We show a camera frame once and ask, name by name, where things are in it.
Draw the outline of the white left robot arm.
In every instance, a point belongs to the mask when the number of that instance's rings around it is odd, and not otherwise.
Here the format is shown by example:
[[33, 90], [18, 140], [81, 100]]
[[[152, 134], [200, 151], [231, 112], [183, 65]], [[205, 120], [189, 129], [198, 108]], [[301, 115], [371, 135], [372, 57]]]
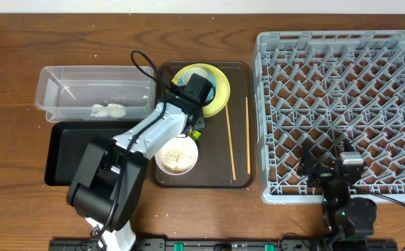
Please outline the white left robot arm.
[[171, 139], [201, 124], [207, 95], [166, 93], [154, 111], [111, 139], [97, 137], [86, 147], [66, 201], [93, 226], [102, 250], [130, 250], [130, 226], [149, 160]]

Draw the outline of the white cup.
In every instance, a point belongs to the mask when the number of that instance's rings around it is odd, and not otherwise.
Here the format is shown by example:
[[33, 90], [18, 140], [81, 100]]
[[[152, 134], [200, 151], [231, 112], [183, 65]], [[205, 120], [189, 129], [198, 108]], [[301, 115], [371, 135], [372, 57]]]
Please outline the white cup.
[[199, 67], [193, 67], [193, 68], [190, 68], [189, 70], [187, 70], [183, 74], [183, 83], [187, 84], [190, 81], [191, 76], [193, 76], [193, 75], [198, 75], [198, 76], [204, 77], [206, 79], [209, 79], [209, 74], [206, 70], [204, 70], [203, 68], [199, 68]]

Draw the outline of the green yellow snack wrapper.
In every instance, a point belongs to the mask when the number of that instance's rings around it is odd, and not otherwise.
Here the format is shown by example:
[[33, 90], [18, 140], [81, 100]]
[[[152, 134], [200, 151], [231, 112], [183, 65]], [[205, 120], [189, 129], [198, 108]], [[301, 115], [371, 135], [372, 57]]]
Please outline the green yellow snack wrapper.
[[194, 141], [197, 141], [201, 136], [201, 133], [198, 130], [193, 130], [188, 133], [188, 136], [191, 137]]

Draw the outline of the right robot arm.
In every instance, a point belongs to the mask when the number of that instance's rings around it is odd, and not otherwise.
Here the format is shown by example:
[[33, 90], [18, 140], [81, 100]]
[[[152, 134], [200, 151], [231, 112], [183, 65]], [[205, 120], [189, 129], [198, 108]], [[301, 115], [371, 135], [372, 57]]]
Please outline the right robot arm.
[[352, 197], [350, 187], [361, 179], [366, 166], [361, 154], [344, 140], [344, 150], [332, 167], [314, 162], [307, 142], [302, 143], [302, 157], [297, 175], [307, 177], [307, 186], [321, 188], [323, 221], [329, 228], [311, 250], [368, 250], [367, 237], [374, 233], [377, 206], [364, 197]]

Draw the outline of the white bowl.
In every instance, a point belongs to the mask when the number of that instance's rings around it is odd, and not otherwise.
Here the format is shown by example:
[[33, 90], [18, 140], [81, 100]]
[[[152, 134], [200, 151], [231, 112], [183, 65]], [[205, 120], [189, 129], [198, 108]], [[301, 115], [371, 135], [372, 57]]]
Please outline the white bowl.
[[170, 139], [156, 154], [157, 166], [166, 174], [182, 175], [189, 172], [196, 164], [199, 151], [191, 137]]

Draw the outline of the white tissue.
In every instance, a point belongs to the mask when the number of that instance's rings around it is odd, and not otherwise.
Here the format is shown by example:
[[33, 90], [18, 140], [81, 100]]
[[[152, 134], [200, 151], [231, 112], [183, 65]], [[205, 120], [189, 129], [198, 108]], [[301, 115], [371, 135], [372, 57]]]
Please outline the white tissue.
[[91, 116], [102, 118], [111, 116], [113, 118], [121, 118], [126, 114], [125, 107], [119, 104], [110, 103], [107, 106], [94, 104], [91, 108]]

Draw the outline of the pile of rice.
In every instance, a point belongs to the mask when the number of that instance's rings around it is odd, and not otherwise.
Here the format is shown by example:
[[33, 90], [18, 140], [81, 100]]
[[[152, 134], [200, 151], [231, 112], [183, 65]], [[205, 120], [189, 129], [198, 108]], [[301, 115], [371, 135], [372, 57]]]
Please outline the pile of rice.
[[195, 160], [185, 149], [169, 149], [161, 157], [162, 165], [172, 174], [181, 174], [191, 169]]

